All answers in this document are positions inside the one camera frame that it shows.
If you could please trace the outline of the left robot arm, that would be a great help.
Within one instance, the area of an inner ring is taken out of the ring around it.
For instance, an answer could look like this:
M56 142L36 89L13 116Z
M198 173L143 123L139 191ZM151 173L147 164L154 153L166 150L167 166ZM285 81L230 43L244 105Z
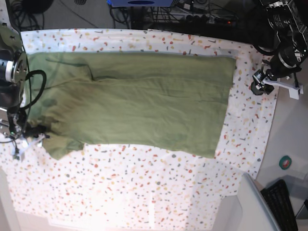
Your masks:
M307 8L306 0L256 1L255 10L265 13L278 45L274 50L266 51L259 46L256 35L248 36L259 53L271 57L270 60L263 60L261 68L253 74L251 91L254 95L269 95L276 86L287 89L293 99L298 99L304 92L296 74L302 70L301 64L308 57L305 36Z

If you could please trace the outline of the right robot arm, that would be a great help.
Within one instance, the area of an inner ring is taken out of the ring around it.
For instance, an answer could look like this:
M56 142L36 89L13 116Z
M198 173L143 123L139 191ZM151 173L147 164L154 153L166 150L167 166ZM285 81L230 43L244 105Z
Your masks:
M28 105L21 106L24 86L30 78L42 76L38 95ZM28 123L31 107L41 97L47 82L43 70L29 71L27 54L23 49L21 35L11 30L6 23L0 24L0 133L13 141L18 138L44 136L46 127L32 127Z

